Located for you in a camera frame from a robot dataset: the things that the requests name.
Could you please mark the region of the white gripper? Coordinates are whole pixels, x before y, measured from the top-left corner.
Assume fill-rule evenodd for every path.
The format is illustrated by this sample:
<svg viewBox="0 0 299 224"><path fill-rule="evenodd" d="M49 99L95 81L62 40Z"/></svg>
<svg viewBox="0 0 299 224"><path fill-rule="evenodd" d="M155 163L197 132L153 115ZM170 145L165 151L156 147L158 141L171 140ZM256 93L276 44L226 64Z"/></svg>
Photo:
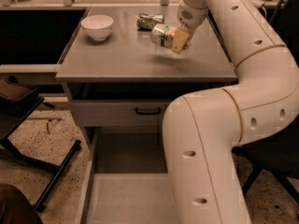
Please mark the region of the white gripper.
<svg viewBox="0 0 299 224"><path fill-rule="evenodd" d="M181 24L184 24L189 29L196 29L203 23L207 13L208 6L205 0L196 0L195 4L190 4L181 0L178 7L177 17ZM190 35L185 28L177 28L172 43L172 50L176 54L180 54L183 51L189 36Z"/></svg>

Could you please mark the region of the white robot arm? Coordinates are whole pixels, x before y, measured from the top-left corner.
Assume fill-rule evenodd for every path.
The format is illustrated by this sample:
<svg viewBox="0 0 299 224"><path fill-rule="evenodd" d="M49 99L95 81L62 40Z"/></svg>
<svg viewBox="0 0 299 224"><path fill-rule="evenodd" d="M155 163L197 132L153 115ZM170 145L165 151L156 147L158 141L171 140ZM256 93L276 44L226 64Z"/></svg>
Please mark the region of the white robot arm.
<svg viewBox="0 0 299 224"><path fill-rule="evenodd" d="M164 154L180 224L251 224L232 148L287 127L299 113L299 69L250 0L181 0L173 50L212 14L238 82L174 100Z"/></svg>

